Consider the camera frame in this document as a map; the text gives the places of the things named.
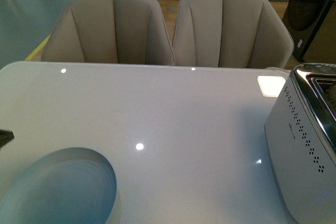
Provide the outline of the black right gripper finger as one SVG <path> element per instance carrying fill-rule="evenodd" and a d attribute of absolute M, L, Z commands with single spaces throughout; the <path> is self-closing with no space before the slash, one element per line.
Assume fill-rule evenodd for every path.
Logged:
<path fill-rule="evenodd" d="M 0 148 L 14 139 L 12 131 L 0 130 Z"/>

